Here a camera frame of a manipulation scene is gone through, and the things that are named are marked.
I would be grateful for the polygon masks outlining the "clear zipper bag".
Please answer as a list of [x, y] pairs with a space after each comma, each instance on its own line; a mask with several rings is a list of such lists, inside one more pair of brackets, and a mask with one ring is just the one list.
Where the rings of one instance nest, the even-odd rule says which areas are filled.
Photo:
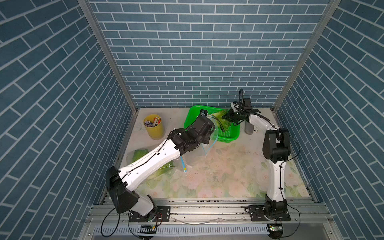
[[173, 147], [154, 151], [146, 155], [143, 160], [139, 160], [138, 166], [134, 165], [132, 169], [126, 170], [124, 181], [132, 188], [137, 187], [160, 167], [180, 156], [181, 152]]
[[[225, 114], [226, 111], [208, 114], [207, 111], [203, 110], [196, 118], [196, 120], [191, 124], [191, 128], [186, 128], [187, 132], [189, 131], [189, 129], [191, 129], [191, 134], [196, 132], [194, 137], [200, 136], [202, 138], [200, 139], [201, 141], [198, 142], [197, 145], [194, 146], [191, 151], [186, 152], [185, 154], [180, 156], [185, 173], [187, 172], [187, 167], [184, 163], [184, 158], [189, 161], [201, 157], [203, 155], [206, 156], [210, 149], [213, 147], [213, 145], [218, 141], [219, 135], [223, 135], [229, 130], [231, 123], [222, 119], [222, 117], [219, 116], [219, 113]], [[208, 125], [209, 129], [207, 132], [205, 132], [204, 135], [201, 135], [200, 132], [199, 135], [197, 135], [197, 130], [200, 130], [202, 128], [200, 128], [200, 122], [202, 120], [205, 120], [203, 124], [208, 120], [208, 123], [212, 122], [212, 125]]]

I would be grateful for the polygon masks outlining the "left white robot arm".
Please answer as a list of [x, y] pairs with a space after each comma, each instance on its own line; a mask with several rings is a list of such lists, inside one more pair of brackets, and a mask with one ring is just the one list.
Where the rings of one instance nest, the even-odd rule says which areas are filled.
[[208, 118], [208, 112], [201, 110], [190, 126], [172, 130], [162, 143], [142, 158], [120, 169], [109, 168], [106, 185], [117, 213], [130, 211], [145, 222], [152, 220], [158, 210], [156, 204], [149, 195], [136, 193], [135, 189], [163, 165], [192, 152], [201, 144], [209, 144], [214, 130], [215, 123]]

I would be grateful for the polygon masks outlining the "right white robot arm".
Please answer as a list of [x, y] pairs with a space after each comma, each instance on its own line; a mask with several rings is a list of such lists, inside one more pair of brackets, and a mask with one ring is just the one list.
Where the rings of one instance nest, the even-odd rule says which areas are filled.
[[239, 125], [246, 121], [265, 133], [263, 155], [269, 161], [269, 187], [264, 205], [264, 215], [268, 220], [289, 221], [288, 204], [284, 191], [284, 173], [288, 157], [291, 154], [290, 135], [287, 129], [281, 129], [254, 109], [251, 99], [239, 96], [231, 103], [231, 109], [223, 119]]

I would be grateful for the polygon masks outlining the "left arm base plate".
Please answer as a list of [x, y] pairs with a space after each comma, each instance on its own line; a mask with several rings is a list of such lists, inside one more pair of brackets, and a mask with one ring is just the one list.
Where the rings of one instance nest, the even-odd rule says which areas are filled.
[[130, 223], [169, 222], [170, 213], [171, 213], [170, 206], [157, 206], [145, 216], [142, 216], [137, 212], [131, 211], [129, 215], [129, 222]]

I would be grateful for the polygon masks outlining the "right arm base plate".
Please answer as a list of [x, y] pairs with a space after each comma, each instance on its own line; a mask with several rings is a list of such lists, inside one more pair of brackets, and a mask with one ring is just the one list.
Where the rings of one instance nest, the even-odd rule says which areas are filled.
[[245, 207], [246, 213], [250, 215], [252, 222], [289, 222], [291, 216], [287, 207], [265, 207], [262, 205], [250, 205]]

